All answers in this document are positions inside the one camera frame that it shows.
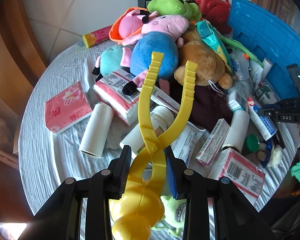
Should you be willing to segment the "yellow snowball maker tongs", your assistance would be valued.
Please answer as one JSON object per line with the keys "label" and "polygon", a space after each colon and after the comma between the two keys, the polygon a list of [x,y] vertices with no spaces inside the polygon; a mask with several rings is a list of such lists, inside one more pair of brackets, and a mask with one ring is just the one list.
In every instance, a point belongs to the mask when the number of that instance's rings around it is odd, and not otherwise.
{"label": "yellow snowball maker tongs", "polygon": [[114,239],[149,239],[151,228],[164,215],[160,199],[166,180],[166,157],[164,150],[177,139],[190,117],[197,64],[187,62],[181,106],[170,127],[156,135],[150,117],[149,102],[158,77],[164,55],[152,53],[152,61],[143,82],[139,104],[138,121],[145,147],[130,166],[127,184],[120,200],[109,202],[114,221],[111,232]]}

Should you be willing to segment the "small white dog plush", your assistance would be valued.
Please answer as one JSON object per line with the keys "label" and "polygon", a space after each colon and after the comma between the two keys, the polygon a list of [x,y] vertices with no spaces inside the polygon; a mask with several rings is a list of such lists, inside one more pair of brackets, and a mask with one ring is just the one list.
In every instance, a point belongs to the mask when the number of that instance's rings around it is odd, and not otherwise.
{"label": "small white dog plush", "polygon": [[256,152],[256,157],[263,168],[277,168],[283,157],[283,149],[280,145],[274,145],[271,140],[259,144],[259,150]]}

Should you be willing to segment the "green one-eyed monster plush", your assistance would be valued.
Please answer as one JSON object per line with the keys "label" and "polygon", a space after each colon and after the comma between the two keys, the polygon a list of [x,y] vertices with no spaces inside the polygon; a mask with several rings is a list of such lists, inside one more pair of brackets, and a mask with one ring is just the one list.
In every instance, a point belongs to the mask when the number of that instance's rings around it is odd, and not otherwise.
{"label": "green one-eyed monster plush", "polygon": [[153,226],[153,230],[167,230],[168,234],[180,237],[185,223],[187,200],[176,200],[172,195],[160,197],[164,205],[164,216]]}

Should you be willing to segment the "white paper roll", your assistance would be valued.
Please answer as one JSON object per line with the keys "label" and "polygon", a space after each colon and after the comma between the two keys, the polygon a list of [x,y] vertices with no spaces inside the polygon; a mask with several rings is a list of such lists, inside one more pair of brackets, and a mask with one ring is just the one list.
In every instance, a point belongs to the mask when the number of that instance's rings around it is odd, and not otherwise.
{"label": "white paper roll", "polygon": [[97,103],[83,134],[79,150],[94,157],[102,157],[114,111],[105,103]]}
{"label": "white paper roll", "polygon": [[248,131],[249,120],[250,116],[246,111],[237,110],[234,112],[230,129],[221,146],[221,150],[232,148],[238,153],[242,152],[244,140]]}

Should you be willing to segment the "brown bear plush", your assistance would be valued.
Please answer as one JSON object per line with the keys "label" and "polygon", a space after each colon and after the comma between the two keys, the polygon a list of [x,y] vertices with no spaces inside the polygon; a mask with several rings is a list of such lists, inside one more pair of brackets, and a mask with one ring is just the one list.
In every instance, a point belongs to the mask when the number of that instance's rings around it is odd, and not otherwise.
{"label": "brown bear plush", "polygon": [[174,72],[176,81],[183,85],[185,64],[188,61],[198,65],[196,69],[197,86],[211,86],[217,90],[216,85],[229,89],[233,85],[231,75],[226,72],[226,65],[221,57],[212,50],[200,37],[195,27],[189,27],[181,36],[184,45],[178,50],[179,66]]}

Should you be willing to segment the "green crocodile plush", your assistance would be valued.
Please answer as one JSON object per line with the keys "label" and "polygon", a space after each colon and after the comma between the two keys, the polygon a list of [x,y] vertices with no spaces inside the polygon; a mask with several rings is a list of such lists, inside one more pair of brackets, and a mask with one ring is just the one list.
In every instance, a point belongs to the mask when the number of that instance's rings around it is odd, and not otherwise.
{"label": "green crocodile plush", "polygon": [[243,46],[243,44],[241,44],[241,42],[234,40],[233,38],[227,38],[223,35],[220,36],[221,41],[238,50],[243,51],[244,53],[246,53],[254,62],[256,62],[257,64],[259,64],[261,67],[264,67],[263,63],[257,58],[257,56],[255,54],[253,54],[248,48],[246,48],[245,46]]}

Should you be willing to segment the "teal wipes pack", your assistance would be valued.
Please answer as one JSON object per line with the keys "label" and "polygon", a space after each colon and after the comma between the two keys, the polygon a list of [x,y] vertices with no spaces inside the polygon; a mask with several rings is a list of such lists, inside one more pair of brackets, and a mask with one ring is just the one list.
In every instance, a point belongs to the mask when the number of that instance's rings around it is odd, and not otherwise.
{"label": "teal wipes pack", "polygon": [[225,63],[228,72],[233,74],[233,66],[230,55],[221,41],[219,32],[207,20],[196,23],[196,28],[201,39],[214,51]]}

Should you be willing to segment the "white paper roll left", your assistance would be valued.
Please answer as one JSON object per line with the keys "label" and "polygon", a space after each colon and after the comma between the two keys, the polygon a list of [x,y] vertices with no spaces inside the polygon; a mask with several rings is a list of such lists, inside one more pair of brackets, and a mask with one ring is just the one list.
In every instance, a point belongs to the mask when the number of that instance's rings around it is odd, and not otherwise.
{"label": "white paper roll left", "polygon": [[79,150],[94,157],[102,157],[114,111],[105,103],[97,103],[83,134]]}

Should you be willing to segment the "small pink tissue pack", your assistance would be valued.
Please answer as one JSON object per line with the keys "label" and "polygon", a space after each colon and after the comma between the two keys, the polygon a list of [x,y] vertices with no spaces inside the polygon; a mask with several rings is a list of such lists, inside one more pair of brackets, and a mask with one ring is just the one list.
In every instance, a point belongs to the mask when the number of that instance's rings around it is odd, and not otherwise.
{"label": "small pink tissue pack", "polygon": [[59,134],[91,116],[92,108],[78,81],[45,103],[45,126]]}

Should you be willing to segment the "red toy suitcase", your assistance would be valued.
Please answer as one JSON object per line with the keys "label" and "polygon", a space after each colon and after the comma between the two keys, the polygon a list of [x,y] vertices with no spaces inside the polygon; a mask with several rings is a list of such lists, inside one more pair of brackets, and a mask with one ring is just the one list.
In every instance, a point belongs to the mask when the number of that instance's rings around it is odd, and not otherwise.
{"label": "red toy suitcase", "polygon": [[228,25],[230,12],[229,0],[194,0],[202,17],[208,20],[221,34],[230,34],[232,28]]}

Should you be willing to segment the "pink pig plush blue body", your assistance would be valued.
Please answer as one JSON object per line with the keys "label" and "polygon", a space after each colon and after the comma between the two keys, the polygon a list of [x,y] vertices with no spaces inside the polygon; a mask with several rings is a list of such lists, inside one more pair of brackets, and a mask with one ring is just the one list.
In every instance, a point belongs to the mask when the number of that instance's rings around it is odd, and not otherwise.
{"label": "pink pig plush blue body", "polygon": [[160,88],[169,91],[168,80],[177,69],[178,49],[184,44],[181,36],[189,28],[189,21],[181,15],[160,16],[158,11],[139,12],[136,16],[143,23],[141,33],[123,40],[123,46],[133,45],[134,49],[129,59],[121,62],[122,66],[130,68],[130,73],[135,77],[123,87],[122,92],[132,95],[142,86],[154,51],[164,55],[157,80]]}

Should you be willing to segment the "teal plush toy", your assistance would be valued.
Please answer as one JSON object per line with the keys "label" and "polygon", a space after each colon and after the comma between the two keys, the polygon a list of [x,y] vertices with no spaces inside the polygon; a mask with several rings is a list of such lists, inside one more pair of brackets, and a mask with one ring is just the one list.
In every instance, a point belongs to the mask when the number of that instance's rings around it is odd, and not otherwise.
{"label": "teal plush toy", "polygon": [[123,48],[122,45],[114,45],[104,52],[97,58],[95,67],[92,71],[94,76],[106,76],[118,68],[121,68],[121,60],[123,55]]}

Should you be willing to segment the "green frog plush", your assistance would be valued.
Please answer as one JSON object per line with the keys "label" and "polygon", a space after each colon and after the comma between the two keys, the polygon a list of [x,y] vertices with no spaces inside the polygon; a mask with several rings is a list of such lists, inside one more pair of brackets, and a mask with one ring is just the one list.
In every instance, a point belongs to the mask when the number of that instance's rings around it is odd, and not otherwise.
{"label": "green frog plush", "polygon": [[150,12],[157,11],[160,16],[180,15],[188,21],[198,22],[202,13],[194,0],[151,0],[147,4]]}

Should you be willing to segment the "pig plush in orange hood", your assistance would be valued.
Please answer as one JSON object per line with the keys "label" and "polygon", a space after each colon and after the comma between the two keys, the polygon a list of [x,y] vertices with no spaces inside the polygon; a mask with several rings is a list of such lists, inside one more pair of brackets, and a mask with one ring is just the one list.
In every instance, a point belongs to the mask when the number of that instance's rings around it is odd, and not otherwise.
{"label": "pig plush in orange hood", "polygon": [[145,8],[130,7],[112,25],[109,38],[118,44],[122,44],[125,38],[141,33],[143,22],[138,16],[149,16],[150,12]]}

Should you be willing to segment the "black gift box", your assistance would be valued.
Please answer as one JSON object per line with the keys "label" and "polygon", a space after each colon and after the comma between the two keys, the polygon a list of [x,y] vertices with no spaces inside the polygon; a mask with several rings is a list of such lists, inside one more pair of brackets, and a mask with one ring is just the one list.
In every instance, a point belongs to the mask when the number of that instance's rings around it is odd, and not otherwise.
{"label": "black gift box", "polygon": [[147,9],[150,1],[152,0],[138,0],[138,7]]}

